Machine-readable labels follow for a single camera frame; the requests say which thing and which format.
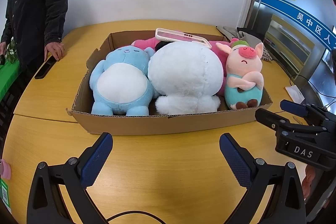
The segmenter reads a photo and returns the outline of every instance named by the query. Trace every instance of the brown plush foot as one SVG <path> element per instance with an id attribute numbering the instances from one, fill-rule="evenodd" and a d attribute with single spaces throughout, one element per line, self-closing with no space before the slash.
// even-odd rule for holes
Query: brown plush foot
<path id="1" fill-rule="evenodd" d="M 258 106 L 258 100 L 256 99 L 251 99 L 247 102 L 248 107 L 257 107 Z"/>
<path id="2" fill-rule="evenodd" d="M 237 109 L 243 109 L 243 108 L 248 108 L 247 104 L 243 103 L 242 101 L 239 101 L 236 103 L 236 108 Z"/>

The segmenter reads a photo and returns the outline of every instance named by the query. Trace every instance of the gray fabric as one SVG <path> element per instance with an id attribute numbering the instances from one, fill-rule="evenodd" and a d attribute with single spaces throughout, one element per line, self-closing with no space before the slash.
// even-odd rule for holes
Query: gray fabric
<path id="1" fill-rule="evenodd" d="M 231 27 L 216 27 L 223 35 L 225 35 L 229 40 L 231 40 L 232 38 L 238 38 L 239 40 L 243 40 L 249 43 L 249 45 L 253 48 L 255 48 L 255 46 L 257 44 L 259 44 L 261 42 L 260 39 L 258 39 L 257 37 L 250 35 L 246 32 L 242 32 L 242 31 L 237 31 L 237 29 L 231 28 Z M 264 47 L 264 52 L 262 55 L 262 60 L 265 61 L 272 61 L 272 57 L 270 56 L 269 52 L 267 51 L 267 49 L 265 49 Z"/>

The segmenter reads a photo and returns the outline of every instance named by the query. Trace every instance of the black jacket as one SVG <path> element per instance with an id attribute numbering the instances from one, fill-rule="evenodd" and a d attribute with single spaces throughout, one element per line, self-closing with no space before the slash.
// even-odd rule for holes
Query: black jacket
<path id="1" fill-rule="evenodd" d="M 1 42 L 14 37 L 22 67 L 43 54 L 50 42 L 61 42 L 68 0 L 8 0 Z"/>

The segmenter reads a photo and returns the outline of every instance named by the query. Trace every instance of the qr code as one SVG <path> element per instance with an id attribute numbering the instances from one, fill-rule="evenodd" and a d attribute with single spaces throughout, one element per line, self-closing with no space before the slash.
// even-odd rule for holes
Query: qr code
<path id="1" fill-rule="evenodd" d="M 5 203 L 8 204 L 7 190 L 5 189 L 5 187 L 2 187 L 2 199 Z"/>

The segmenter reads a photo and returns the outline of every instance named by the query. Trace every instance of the blue banner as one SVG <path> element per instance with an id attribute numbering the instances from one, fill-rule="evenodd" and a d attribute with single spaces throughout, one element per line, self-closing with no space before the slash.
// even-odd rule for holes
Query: blue banner
<path id="1" fill-rule="evenodd" d="M 283 14 L 304 27 L 326 48 L 336 49 L 336 35 L 321 21 L 286 0 L 261 0 L 261 4 Z"/>

